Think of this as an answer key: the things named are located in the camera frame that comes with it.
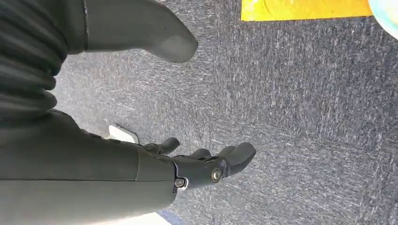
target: prosthetic arm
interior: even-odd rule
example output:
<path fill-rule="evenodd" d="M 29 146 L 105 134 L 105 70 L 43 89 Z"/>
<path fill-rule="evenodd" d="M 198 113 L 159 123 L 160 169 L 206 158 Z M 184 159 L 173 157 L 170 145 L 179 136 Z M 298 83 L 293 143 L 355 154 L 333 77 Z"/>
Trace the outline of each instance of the prosthetic arm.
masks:
<path fill-rule="evenodd" d="M 188 61 L 198 43 L 165 6 L 149 0 L 0 0 L 0 224 L 77 225 L 169 206 L 178 189 L 242 171 L 249 143 L 212 156 L 179 146 L 104 140 L 54 110 L 46 90 L 68 54 L 145 49 Z"/>

